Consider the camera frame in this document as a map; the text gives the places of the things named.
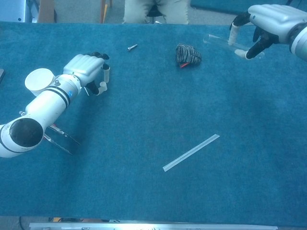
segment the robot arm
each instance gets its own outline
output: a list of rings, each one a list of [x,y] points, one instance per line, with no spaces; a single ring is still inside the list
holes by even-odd
[[[307,61],[307,12],[284,5],[253,5],[237,16],[230,26],[228,44],[237,38],[239,28],[247,23],[256,26],[253,42],[260,40],[241,57],[251,59],[272,44],[289,44],[290,52]]]
[[[52,125],[80,93],[82,87],[99,95],[94,80],[102,69],[109,69],[103,55],[77,55],[45,90],[31,101],[22,117],[0,125],[0,157],[14,157],[35,148]]]

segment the person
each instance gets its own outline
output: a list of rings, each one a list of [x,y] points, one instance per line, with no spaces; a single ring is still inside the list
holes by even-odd
[[[188,24],[189,0],[125,0],[124,23],[148,23],[147,14],[155,4],[166,23]]]

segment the floor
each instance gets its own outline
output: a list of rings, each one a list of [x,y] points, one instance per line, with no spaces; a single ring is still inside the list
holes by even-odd
[[[122,23],[124,0],[113,1],[113,7],[107,9],[105,23]],[[100,0],[55,0],[58,23],[99,23]],[[230,25],[235,15],[189,8],[190,24]],[[22,217],[22,226],[29,230],[30,222],[47,222],[48,217]],[[1,230],[21,230],[19,217],[0,217]],[[297,230],[298,228],[281,228]]]

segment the clear plastic tube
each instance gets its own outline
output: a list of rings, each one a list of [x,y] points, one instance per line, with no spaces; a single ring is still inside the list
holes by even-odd
[[[195,146],[194,148],[190,149],[189,151],[187,151],[185,154],[182,154],[180,157],[178,157],[177,159],[173,160],[172,162],[170,162],[169,164],[167,164],[166,166],[162,167],[164,172],[170,170],[171,168],[173,168],[175,165],[179,164],[180,162],[182,162],[183,160],[185,160],[186,158],[188,158],[189,156],[191,156],[192,154],[194,154],[195,152],[197,152],[198,150],[202,149],[203,147],[205,147],[206,145],[209,145],[212,141],[218,139],[220,136],[217,134],[214,134],[213,136],[211,136],[210,138],[206,139],[204,142],[202,142],[201,144]]]
[[[231,46],[228,44],[228,40],[214,36],[212,34],[206,34],[203,42],[205,44],[212,44],[212,45],[217,45],[223,49],[228,49],[230,51],[233,51],[236,55],[238,55],[241,58],[245,58],[244,57],[244,53],[246,51],[249,50],[249,47],[246,47],[244,45],[238,44],[238,43],[233,43]],[[255,58],[263,58],[264,57],[264,53],[261,52],[259,53],[257,56],[255,56],[253,59]]]

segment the screw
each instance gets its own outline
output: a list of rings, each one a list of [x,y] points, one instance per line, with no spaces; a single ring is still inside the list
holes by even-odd
[[[19,114],[20,114],[20,116],[24,116],[24,115],[26,115],[26,112],[19,111]]]
[[[133,45],[133,46],[131,46],[131,47],[128,47],[128,51],[134,49],[134,48],[137,47],[137,46],[138,46],[138,44],[135,44],[135,45]]]
[[[59,82],[59,80],[56,80],[56,81],[54,82],[54,85],[55,85],[55,86],[59,86],[59,85],[61,85],[61,83]]]

